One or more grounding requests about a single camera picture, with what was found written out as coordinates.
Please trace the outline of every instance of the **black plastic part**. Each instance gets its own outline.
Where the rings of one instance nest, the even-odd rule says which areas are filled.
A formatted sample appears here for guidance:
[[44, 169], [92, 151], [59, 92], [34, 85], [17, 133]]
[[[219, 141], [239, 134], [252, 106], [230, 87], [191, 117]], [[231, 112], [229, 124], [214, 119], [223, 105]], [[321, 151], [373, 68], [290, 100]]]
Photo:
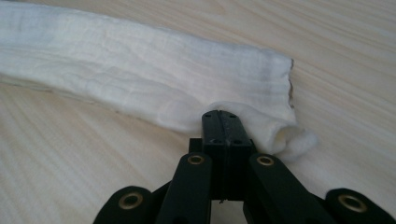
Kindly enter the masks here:
[[396, 221], [364, 195], [351, 189], [333, 189], [326, 195], [329, 212], [345, 224], [396, 224]]
[[[120, 200], [123, 196], [128, 194], [141, 195], [142, 202], [135, 208], [123, 209], [120, 207]], [[127, 187], [120, 189], [114, 193], [110, 199], [107, 201], [105, 206], [97, 215], [94, 224], [108, 224], [108, 223], [118, 223], [118, 224], [145, 224], [152, 223], [155, 214], [150, 207], [153, 202], [152, 194], [146, 190], [139, 187]]]
[[226, 199], [244, 202], [248, 224], [396, 224], [356, 191], [331, 190], [326, 200], [309, 193], [281, 160], [257, 153], [236, 115], [210, 111], [202, 124], [171, 182], [152, 193], [117, 191], [94, 224], [207, 224], [211, 200]]
[[202, 125], [202, 151], [214, 163], [212, 199], [242, 201], [248, 158], [256, 149], [241, 120], [232, 113], [213, 110], [202, 115]]
[[[336, 223], [278, 158], [252, 155], [248, 174], [250, 186], [244, 210], [249, 223]], [[260, 214], [257, 208], [266, 213]]]
[[195, 152], [183, 156], [155, 223], [209, 223], [211, 170], [212, 160], [205, 154]]

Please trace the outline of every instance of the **brass grommet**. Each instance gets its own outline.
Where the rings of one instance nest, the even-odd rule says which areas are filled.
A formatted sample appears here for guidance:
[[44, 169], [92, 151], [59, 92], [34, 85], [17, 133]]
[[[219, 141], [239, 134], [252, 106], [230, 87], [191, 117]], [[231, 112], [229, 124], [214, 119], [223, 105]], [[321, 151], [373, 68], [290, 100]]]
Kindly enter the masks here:
[[267, 156], [260, 156], [257, 158], [257, 162], [264, 166], [274, 165], [274, 160]]
[[204, 157], [198, 156], [198, 155], [193, 155], [190, 156], [187, 161], [192, 164], [192, 165], [199, 165], [205, 161]]
[[345, 208], [357, 213], [363, 213], [367, 211], [367, 205], [360, 199], [352, 195], [341, 194], [340, 196], [338, 196], [338, 202], [340, 202], [340, 204], [342, 204]]
[[123, 195], [119, 200], [119, 207], [124, 210], [134, 209], [143, 202], [143, 196], [139, 192], [131, 192]]

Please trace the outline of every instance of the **wooden table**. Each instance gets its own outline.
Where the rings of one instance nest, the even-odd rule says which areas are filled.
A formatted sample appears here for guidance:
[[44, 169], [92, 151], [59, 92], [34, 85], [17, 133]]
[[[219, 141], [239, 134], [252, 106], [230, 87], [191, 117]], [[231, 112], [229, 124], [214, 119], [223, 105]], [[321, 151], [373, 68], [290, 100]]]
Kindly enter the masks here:
[[[29, 2], [289, 55], [297, 118], [320, 141], [289, 168], [320, 197], [355, 189], [396, 217], [394, 1]], [[0, 84], [0, 222], [92, 223], [116, 190], [169, 181], [188, 141], [98, 105]], [[241, 203], [213, 206], [212, 223], [246, 223]]]

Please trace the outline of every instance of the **rolled cloth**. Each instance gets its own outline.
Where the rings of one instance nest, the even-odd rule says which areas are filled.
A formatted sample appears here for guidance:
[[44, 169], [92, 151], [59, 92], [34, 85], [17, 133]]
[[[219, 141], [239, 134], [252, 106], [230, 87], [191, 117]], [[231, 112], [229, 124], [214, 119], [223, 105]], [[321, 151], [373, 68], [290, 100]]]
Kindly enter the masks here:
[[0, 1], [0, 81], [97, 103], [196, 135], [201, 116], [237, 115], [258, 150], [313, 147], [290, 106], [292, 59], [89, 12]]

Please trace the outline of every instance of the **white cloth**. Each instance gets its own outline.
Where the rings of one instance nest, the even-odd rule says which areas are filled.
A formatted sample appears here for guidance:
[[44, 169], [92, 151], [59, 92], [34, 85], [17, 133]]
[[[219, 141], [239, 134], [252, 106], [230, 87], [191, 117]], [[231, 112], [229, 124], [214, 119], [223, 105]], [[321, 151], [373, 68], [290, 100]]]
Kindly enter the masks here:
[[0, 1], [0, 81], [54, 91], [198, 134], [201, 116], [239, 116], [262, 152], [283, 159], [316, 137], [290, 107], [292, 60], [61, 7]]

